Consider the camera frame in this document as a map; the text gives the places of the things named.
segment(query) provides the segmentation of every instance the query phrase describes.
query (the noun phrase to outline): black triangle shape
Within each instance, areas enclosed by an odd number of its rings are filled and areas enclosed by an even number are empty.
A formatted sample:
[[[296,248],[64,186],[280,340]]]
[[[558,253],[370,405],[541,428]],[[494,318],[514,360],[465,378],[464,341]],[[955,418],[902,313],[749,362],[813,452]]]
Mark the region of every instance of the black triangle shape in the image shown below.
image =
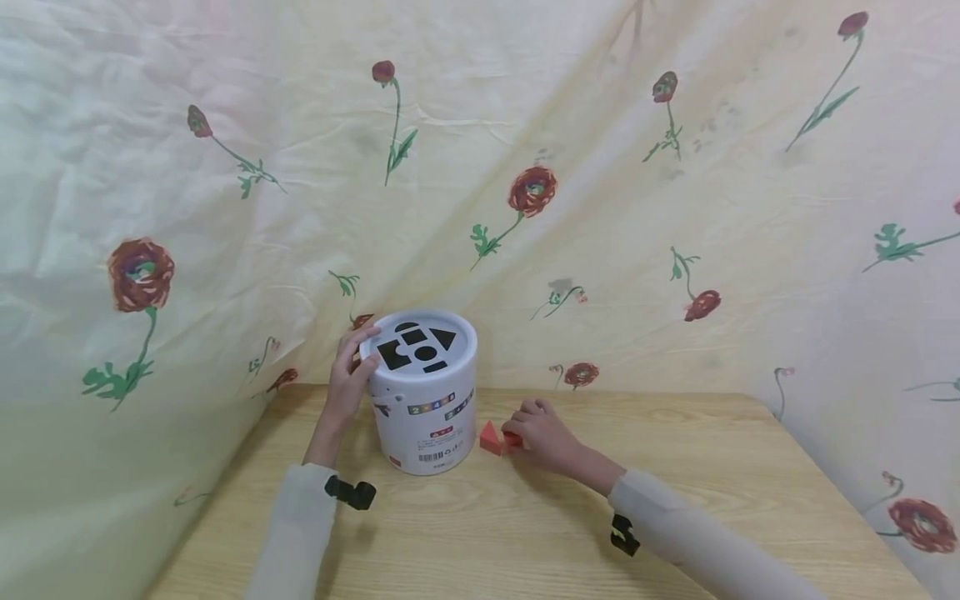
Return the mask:
[[[453,338],[457,337],[457,334],[452,331],[434,329],[433,327],[430,327],[430,332],[433,333],[437,341],[444,347],[444,350],[449,350],[450,347],[453,346]]]

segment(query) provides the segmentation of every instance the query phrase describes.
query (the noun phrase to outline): hand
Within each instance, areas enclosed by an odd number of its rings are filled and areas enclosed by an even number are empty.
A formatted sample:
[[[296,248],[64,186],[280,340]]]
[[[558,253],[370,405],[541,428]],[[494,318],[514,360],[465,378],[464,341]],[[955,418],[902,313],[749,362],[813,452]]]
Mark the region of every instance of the hand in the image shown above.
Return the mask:
[[[330,367],[326,404],[303,457],[304,464],[315,463],[333,468],[340,442],[360,408],[360,398],[367,387],[367,380],[380,364],[379,354],[371,354],[367,360],[361,361],[356,356],[357,351],[361,343],[379,332],[379,327],[365,324],[340,339],[337,356]]]
[[[523,449],[512,454],[605,496],[626,472],[604,454],[581,444],[546,400],[523,400],[520,410],[503,423],[502,429],[523,438]]]

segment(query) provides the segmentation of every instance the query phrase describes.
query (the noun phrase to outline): black rectangle shape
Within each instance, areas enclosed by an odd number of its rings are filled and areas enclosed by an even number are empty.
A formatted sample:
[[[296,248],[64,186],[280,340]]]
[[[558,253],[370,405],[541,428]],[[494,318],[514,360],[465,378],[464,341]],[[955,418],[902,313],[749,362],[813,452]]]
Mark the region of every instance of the black rectangle shape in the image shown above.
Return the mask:
[[[434,372],[439,371],[440,369],[446,369],[446,361],[440,361],[439,363],[434,363],[432,365],[427,365],[423,368],[423,372]]]

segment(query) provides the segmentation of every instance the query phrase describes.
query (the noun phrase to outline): gray sleeve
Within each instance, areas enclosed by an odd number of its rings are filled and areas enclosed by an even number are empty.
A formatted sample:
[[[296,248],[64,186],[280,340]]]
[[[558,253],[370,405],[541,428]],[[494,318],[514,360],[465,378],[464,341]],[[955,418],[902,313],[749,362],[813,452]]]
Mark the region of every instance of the gray sleeve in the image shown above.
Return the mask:
[[[337,471],[319,465],[290,467],[280,486],[267,541],[247,600],[312,600],[330,539],[337,501],[324,491]]]
[[[609,497],[647,550],[720,600],[826,600],[807,580],[653,475],[629,470]]]

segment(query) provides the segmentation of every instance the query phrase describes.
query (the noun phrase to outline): black clip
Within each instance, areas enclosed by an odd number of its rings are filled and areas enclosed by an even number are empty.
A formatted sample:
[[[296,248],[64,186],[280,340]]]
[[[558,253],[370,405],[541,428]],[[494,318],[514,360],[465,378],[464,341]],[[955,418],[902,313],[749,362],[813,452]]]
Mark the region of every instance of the black clip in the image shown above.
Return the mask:
[[[336,475],[330,475],[330,478],[326,480],[324,492],[357,511],[369,509],[370,505],[373,504],[373,497],[376,496],[376,488],[366,481],[361,481],[354,488],[346,481],[341,481]]]
[[[634,534],[630,533],[630,528],[633,526],[634,524],[625,516],[613,516],[613,523],[611,523],[613,530],[610,532],[610,543],[623,550],[623,552],[629,556],[634,556],[636,550],[640,547],[640,542],[634,538]]]

